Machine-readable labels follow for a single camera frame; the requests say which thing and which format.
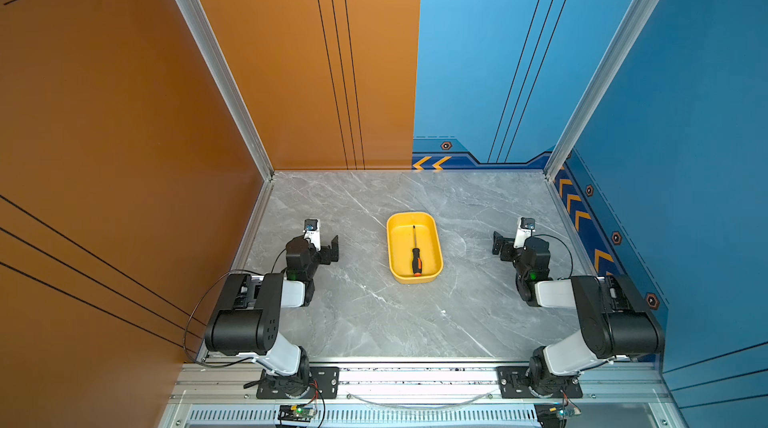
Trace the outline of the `black red screwdriver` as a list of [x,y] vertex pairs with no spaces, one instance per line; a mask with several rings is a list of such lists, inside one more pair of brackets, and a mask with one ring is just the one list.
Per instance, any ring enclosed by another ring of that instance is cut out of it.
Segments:
[[417,229],[415,225],[412,226],[412,234],[413,234],[413,248],[412,248],[411,269],[414,277],[420,277],[423,273],[423,268],[422,268],[420,248],[418,246]]

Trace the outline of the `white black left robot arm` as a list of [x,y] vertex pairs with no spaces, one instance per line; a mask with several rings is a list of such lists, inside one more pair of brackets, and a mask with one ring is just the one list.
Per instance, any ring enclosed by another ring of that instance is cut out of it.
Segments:
[[204,343],[210,352],[236,356],[263,368],[258,385],[286,397],[301,397],[311,386],[306,350],[280,333],[284,309],[309,306],[314,276],[339,260],[339,238],[326,246],[303,236],[286,244],[286,268],[263,276],[230,274],[209,318]]

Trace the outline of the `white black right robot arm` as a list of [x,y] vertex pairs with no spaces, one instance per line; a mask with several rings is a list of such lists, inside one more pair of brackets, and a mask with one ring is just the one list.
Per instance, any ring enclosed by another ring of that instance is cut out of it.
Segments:
[[515,237],[495,231],[492,253],[515,269],[520,298],[535,308],[567,309],[577,314],[572,335],[534,350],[528,368],[509,383],[524,383],[541,398],[561,395],[579,376],[621,357],[642,358],[663,351],[664,334],[626,276],[550,277],[549,243],[530,230]]

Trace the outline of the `yellow plastic bin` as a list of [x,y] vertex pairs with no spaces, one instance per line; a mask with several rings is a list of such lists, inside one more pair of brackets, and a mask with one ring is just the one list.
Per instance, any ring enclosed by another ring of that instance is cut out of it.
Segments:
[[405,285],[434,281],[444,267],[437,224],[424,212],[392,215],[386,224],[389,268]]

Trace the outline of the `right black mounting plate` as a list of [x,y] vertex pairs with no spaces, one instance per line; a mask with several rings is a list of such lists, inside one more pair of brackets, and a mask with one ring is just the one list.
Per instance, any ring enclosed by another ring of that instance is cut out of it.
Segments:
[[497,384],[503,399],[581,399],[584,394],[575,377],[555,377],[533,386],[528,377],[529,369],[523,366],[499,366],[496,368]]

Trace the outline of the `black mounting plate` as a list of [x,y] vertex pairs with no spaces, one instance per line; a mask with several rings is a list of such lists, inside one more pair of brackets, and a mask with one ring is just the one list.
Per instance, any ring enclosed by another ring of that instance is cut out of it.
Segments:
[[278,376],[262,374],[256,385],[260,400],[309,400],[319,391],[326,400],[338,393],[340,369],[330,366],[311,366],[296,375]]
[[581,399],[584,394],[575,377],[555,377],[533,386],[528,377],[529,369],[523,366],[499,366],[496,368],[497,384],[503,399]]

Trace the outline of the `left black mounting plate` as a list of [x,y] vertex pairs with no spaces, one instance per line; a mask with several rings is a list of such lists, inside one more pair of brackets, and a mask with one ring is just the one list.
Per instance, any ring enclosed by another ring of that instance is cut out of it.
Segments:
[[296,375],[278,376],[262,374],[256,385],[260,400],[309,400],[319,391],[326,400],[338,393],[340,369],[330,366],[311,366]]

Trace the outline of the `right green circuit board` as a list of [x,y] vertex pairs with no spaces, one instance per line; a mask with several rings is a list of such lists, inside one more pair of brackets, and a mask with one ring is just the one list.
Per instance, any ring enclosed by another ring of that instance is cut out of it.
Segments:
[[575,405],[536,404],[534,408],[541,428],[566,428],[570,419],[582,413]]

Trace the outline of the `green circuit board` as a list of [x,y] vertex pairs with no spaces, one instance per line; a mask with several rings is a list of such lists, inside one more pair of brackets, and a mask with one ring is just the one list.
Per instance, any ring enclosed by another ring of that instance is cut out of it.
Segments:
[[277,414],[279,425],[309,425],[314,421],[317,409],[307,405],[281,405]]
[[582,413],[575,405],[536,404],[534,408],[541,428],[566,428],[570,419]]

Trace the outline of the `left green circuit board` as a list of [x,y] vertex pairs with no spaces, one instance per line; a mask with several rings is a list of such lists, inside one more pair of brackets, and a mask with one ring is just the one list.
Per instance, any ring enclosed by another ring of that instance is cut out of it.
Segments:
[[317,409],[307,405],[281,405],[277,414],[279,425],[309,425],[314,421]]

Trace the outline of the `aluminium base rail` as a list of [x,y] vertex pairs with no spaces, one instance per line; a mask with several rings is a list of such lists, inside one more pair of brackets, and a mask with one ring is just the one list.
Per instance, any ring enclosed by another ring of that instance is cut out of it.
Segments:
[[[503,399],[499,359],[326,358],[338,367],[335,399],[260,400],[251,365],[183,367],[160,418],[162,427],[540,427],[536,404],[575,405],[567,427],[683,427],[680,410],[651,363],[615,362],[579,376],[581,399]],[[279,425],[281,405],[317,409],[309,425]]]

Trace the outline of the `aluminium corner post left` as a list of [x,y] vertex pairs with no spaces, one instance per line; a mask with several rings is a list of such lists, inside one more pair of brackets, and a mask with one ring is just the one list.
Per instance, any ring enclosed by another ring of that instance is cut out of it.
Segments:
[[174,0],[262,179],[274,168],[200,0]]

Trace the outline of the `aluminium corner post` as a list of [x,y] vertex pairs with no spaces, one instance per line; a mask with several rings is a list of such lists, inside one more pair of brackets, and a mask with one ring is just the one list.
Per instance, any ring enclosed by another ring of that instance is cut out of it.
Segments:
[[564,167],[600,102],[621,69],[660,0],[632,0],[583,95],[566,124],[543,173],[553,182]]
[[174,0],[262,179],[274,168],[200,0]]

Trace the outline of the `aluminium corner post right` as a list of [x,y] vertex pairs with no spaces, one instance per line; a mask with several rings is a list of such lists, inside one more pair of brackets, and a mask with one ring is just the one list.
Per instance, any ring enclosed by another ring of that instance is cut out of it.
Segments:
[[566,124],[543,173],[553,182],[564,167],[600,102],[621,69],[660,0],[632,0],[583,95]]

